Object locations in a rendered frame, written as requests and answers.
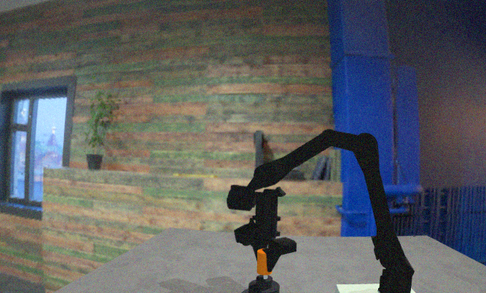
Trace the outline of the dark grey round pedestal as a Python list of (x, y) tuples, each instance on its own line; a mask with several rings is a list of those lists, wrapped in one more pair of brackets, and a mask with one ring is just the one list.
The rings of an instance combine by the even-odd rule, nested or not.
[(269, 275), (259, 275), (249, 282), (248, 293), (280, 293), (280, 285)]

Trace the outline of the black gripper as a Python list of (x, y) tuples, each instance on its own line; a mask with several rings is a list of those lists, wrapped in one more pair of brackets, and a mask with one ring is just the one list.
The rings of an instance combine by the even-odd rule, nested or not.
[[(282, 254), (288, 254), (297, 251), (297, 244), (295, 240), (289, 239), (287, 237), (275, 238), (280, 236), (278, 229), (278, 221), (281, 217), (276, 214), (259, 214), (252, 216), (252, 219), (263, 224), (265, 235), (262, 235), (262, 239), (257, 242), (251, 243), (254, 250), (255, 257), (257, 260), (257, 251), (262, 249), (266, 253), (267, 260), (267, 272), (270, 273), (274, 268), (276, 262)], [(267, 248), (268, 246), (268, 248)]]

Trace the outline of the orange tapered knob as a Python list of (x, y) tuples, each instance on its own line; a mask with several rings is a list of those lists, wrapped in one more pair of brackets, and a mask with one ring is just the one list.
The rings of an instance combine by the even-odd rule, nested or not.
[(272, 273), (267, 272), (267, 260), (266, 260), (266, 253), (259, 249), (257, 251), (257, 273), (260, 275), (269, 275)]

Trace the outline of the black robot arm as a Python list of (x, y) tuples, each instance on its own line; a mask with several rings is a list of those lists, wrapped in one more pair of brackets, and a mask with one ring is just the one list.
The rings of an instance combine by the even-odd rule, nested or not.
[[(291, 170), (305, 163), (329, 147), (337, 147), (354, 153), (365, 177), (369, 199), (374, 213), (377, 235), (371, 236), (376, 260), (386, 269), (380, 276), (380, 293), (410, 293), (414, 270), (404, 255), (399, 239), (393, 229), (387, 198), (380, 176), (379, 149), (376, 138), (370, 133), (358, 135), (327, 129), (287, 156), (258, 166), (248, 186), (231, 185), (227, 196), (227, 207), (231, 210), (251, 211), (256, 206), (259, 214), (278, 213), (278, 197), (286, 193), (280, 188), (263, 188), (277, 184)], [(234, 230), (235, 240), (249, 246), (265, 235), (263, 224), (249, 224)]]

